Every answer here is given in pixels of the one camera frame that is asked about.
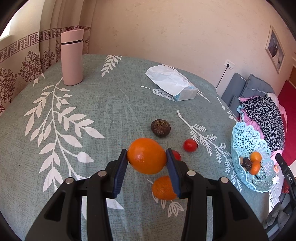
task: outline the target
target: leopard print cloth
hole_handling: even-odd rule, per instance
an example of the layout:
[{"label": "leopard print cloth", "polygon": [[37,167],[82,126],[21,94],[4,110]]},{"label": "leopard print cloth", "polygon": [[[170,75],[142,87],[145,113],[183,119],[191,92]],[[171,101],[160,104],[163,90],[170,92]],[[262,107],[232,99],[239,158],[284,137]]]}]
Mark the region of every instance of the leopard print cloth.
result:
[{"label": "leopard print cloth", "polygon": [[260,126],[267,147],[271,151],[284,150],[284,124],[272,99],[267,96],[257,96],[242,102],[242,105],[250,119]]}]

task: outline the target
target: power cord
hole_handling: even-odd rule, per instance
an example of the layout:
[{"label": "power cord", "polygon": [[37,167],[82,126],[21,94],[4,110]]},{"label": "power cord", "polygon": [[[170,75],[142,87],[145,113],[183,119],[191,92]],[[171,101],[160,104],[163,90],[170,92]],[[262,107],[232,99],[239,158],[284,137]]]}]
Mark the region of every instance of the power cord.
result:
[{"label": "power cord", "polygon": [[226,70],[228,69],[228,67],[229,67],[229,64],[227,64],[226,66],[227,66],[227,67],[226,67],[226,69],[225,69],[225,71],[224,71],[224,73],[223,73],[223,75],[222,75],[222,77],[221,77],[221,79],[220,79],[219,83],[217,84],[217,87],[218,87],[218,85],[220,84],[220,82],[221,82],[221,80],[222,80],[222,78],[223,78],[223,76],[224,76],[224,74],[225,74]]}]

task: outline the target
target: metal screw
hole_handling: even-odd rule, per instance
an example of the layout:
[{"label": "metal screw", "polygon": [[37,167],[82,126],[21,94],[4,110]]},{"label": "metal screw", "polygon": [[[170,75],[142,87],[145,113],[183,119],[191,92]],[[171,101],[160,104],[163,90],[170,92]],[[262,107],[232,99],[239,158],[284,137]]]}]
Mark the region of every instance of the metal screw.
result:
[{"label": "metal screw", "polygon": [[104,177],[107,175],[107,172],[105,170],[101,170],[98,172],[99,177]]},{"label": "metal screw", "polygon": [[69,178],[66,179],[65,182],[66,182],[67,184],[71,184],[72,182],[74,182],[74,178],[69,177]]},{"label": "metal screw", "polygon": [[221,177],[221,182],[222,183],[228,183],[229,179],[227,177]]},{"label": "metal screw", "polygon": [[190,177],[195,176],[195,174],[196,174],[196,172],[193,171],[193,170],[189,170],[189,171],[187,171],[187,175],[190,176]]}]

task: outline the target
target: power outlet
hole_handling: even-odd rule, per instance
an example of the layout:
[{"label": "power outlet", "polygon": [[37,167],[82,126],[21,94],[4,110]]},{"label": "power outlet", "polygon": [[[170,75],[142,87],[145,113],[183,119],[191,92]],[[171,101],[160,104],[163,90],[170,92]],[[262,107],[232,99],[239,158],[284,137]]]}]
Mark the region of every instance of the power outlet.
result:
[{"label": "power outlet", "polygon": [[229,60],[226,60],[224,65],[227,67],[227,64],[229,64],[229,67],[228,67],[229,69],[231,69],[231,70],[234,69],[234,67],[235,67],[234,63],[230,62]]}]

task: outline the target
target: gray-green bedspread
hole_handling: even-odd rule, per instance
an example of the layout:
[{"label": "gray-green bedspread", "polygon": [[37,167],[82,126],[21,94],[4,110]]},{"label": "gray-green bedspread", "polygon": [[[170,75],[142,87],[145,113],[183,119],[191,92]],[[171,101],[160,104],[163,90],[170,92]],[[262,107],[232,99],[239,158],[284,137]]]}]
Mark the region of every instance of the gray-green bedspread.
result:
[{"label": "gray-green bedspread", "polygon": [[[60,62],[53,65],[0,117],[0,210],[22,240],[63,180],[104,169],[139,137],[177,150],[188,167],[204,177],[227,176],[259,220],[267,216],[268,193],[251,191],[233,171],[230,140],[236,120],[211,84],[180,70],[199,92],[195,99],[176,102],[145,75],[156,62],[86,55],[83,65],[83,81],[75,86],[60,81]],[[167,137],[152,133],[155,119],[170,123]],[[190,137],[200,144],[193,153],[182,149]],[[187,200],[158,200],[151,192],[152,183],[167,174],[166,167],[144,175],[128,165],[121,193],[107,202],[114,240],[180,240]],[[211,220],[209,215],[209,240]]]}]

